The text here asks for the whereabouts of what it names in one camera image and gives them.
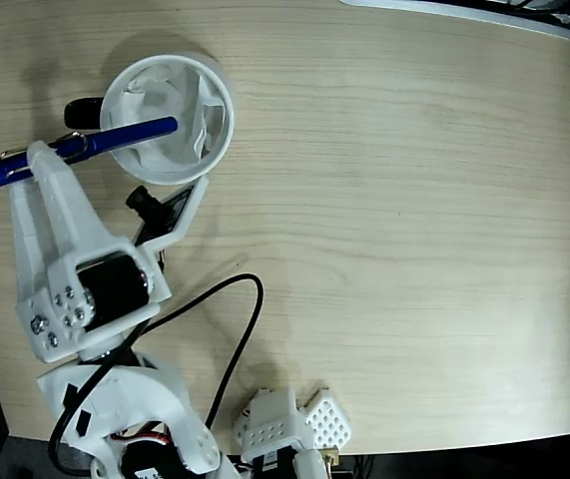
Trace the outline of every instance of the black cable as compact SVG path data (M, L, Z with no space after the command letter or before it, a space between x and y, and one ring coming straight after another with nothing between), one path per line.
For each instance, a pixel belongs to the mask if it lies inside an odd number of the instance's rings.
M243 337L241 337L241 340L239 341L238 346L236 347L236 351L234 351L234 354L232 355L232 358L230 359L229 364L227 365L225 374L223 374L223 378L221 379L221 382L218 386L218 390L216 391L216 396L214 396L214 402L212 402L212 407L210 408L209 414L207 415L207 419L205 421L205 425L210 429L214 424L214 420L216 419L216 414L218 413L218 409L221 406L223 396L225 395L225 389L227 389L227 385L232 377L232 374L234 373L236 365L238 364L238 360L240 359L241 354L243 353L243 349L245 349L245 345L247 344L247 341L249 341L249 338L251 337L252 332L254 331L254 327L256 326L258 318L261 314L261 309L263 308L263 300L265 298L265 288L263 287L263 282L261 281L261 279L257 277L255 274L252 274L250 272L244 272L242 274L237 274L235 276L228 277L224 281L219 282L214 287L202 293L196 299L191 300L183 307L177 309L171 314L168 314L162 319L159 319L158 321L154 322L152 325L148 326L145 332L143 333L147 334L148 332L153 331L157 327L162 326L166 322L171 321L172 319L180 316L181 314L184 314L185 312L189 311L193 307L203 302L208 297L216 294L221 289L224 289L227 286L234 284L236 282L241 282L246 280L253 281L254 284L256 285L256 291L257 291L256 305L254 306L254 312L252 312L252 317L250 318L249 323L247 324L245 333L243 334Z
M137 325L129 336L127 336L127 338L125 338L125 340L106 357L105 362L103 362L99 368L94 371L94 374L90 376L87 382L83 384L78 393L72 398L71 404L65 407L63 413L58 418L58 421L56 421L56 425L52 430L52 435L49 438L49 443L47 444L47 454L52 461L52 464L54 464L54 467L63 474L74 477L88 477L91 475L91 471L89 469L74 469L61 464L58 457L58 448L61 445L63 433L65 432L65 429L67 429L67 426L72 420L74 414L76 414L76 411L78 411L92 390L99 382L101 382L101 379L105 377L109 370L117 364L123 353L129 350L134 342L136 342L136 340L145 332L145 328L148 324L149 321L147 320Z
M230 359L225 374L223 375L223 378L221 379L221 382L218 386L218 390L216 391L216 396L214 397L214 401L212 403L212 406L210 408L206 420L207 427L211 428L212 424L214 423L214 420L216 419L216 414L218 413L221 401L223 400L225 389L227 389L227 385L234 372L234 369L236 368L236 365L238 364L238 360L240 359L240 356L243 353L243 349L245 349L245 346L247 345L247 342L249 341L249 338L251 337L252 332L254 331L254 327L258 322L258 318L260 316L261 309L263 307L263 300L265 298L265 288L263 287L263 282L260 280L259 277L250 272L237 274L235 276L225 279L224 281L219 282L215 286L211 287L210 289L202 293L200 296L196 297L195 299L191 300L190 302L180 307L176 311L168 314L162 319L159 319L158 321L154 322L151 325L149 325L148 320L137 325L134 328L134 330L130 333L130 335L127 336L127 338L116 349L114 349L111 354L109 354L106 357L105 362L103 362L103 364L99 366L99 368L94 372L94 374L90 376L87 382L83 384L81 389L74 396L72 403L63 410L63 413L58 418L58 421L56 422L56 426L54 426L54 430L52 431L47 446L47 453L49 455L50 460L54 464L54 467L56 467L56 469L58 469L63 474L67 474L70 476L74 477L90 476L91 471L89 469L74 469L61 464L60 459L58 457L58 448L60 446L63 433L65 432L65 429L67 429L67 426L69 425L76 411L78 411L78 409L83 404L85 399L87 399L92 390L98 385L101 379L105 377L105 375L109 372L109 370L118 363L118 360L123 355L123 353L129 350L140 336L142 336L143 334L147 334L148 332L153 331L157 327L160 327L163 324L171 321L172 319L175 319L181 314L184 314L190 309L196 307L198 304L203 302L208 297L216 294L221 289L224 289L227 286L230 286L231 284L235 284L237 282L241 282L244 280L253 281L254 284L256 285L257 289L256 305L254 306L254 312L252 313L252 317L250 318L247 328L245 329L245 333L243 334L243 337L239 341L238 346L236 347L236 351L234 351L234 355Z
M520 8L519 5L508 5L505 3L490 2L486 0L445 0L437 3L445 3L448 5L455 5L458 7L475 8L485 10L493 13L503 13L507 15L514 15L518 17L538 17L549 16L554 14L570 15L570 0L563 5L553 8Z

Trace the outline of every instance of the pen clip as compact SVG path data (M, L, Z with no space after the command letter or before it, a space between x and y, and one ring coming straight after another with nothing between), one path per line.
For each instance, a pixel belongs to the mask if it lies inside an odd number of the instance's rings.
M67 135L62 136L58 140L55 140L53 143L50 143L48 145L51 148L56 148L56 145L58 143L64 142L66 140L71 140L72 138L80 138L83 141L83 146L81 147L81 149L78 152L75 152L72 155L68 155L66 157L61 157L64 161L68 162L68 161L73 160L77 157L80 157L85 152L87 152L87 149L89 148L89 140L87 140L87 136L85 136L84 134L82 134L80 132L71 132L71 133L68 133ZM15 148L12 150L7 150L7 151L1 153L0 162L3 160L7 160L8 158L14 157L16 155L20 155L20 154L25 153L25 152L27 152L27 148ZM24 167L17 168L15 170L10 170L6 173L5 178L9 178L12 175L14 175L15 173L21 172L27 168L29 168L29 167L26 165Z

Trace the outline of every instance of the wood grain surface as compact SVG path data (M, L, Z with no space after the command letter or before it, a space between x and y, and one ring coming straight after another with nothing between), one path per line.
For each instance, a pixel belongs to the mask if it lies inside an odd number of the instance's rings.
M67 102L184 50L223 64L239 122L168 251L165 310L240 271L267 289L223 444L257 387L288 384L301 402L335 389L347 452L570 432L570 42L337 0L4 0L0 152L53 140ZM138 183L108 156L75 171L132 235ZM12 434L46 438L35 378L52 366L16 319L14 264L1 190L0 397ZM253 301L235 286L140 341L203 415Z

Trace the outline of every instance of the blue pen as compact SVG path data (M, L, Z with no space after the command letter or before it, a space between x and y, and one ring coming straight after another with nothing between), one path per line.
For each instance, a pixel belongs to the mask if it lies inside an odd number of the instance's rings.
M90 135L74 132L49 146L56 150L65 163L73 165L101 153L169 135L176 130L178 130L178 121L174 117L165 117ZM27 166L27 149L1 154L0 187L31 176L32 172Z

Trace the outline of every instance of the black handle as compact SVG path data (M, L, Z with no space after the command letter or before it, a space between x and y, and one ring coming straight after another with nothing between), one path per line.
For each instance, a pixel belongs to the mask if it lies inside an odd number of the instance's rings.
M65 126L72 130L100 130L103 98L79 98L65 106Z

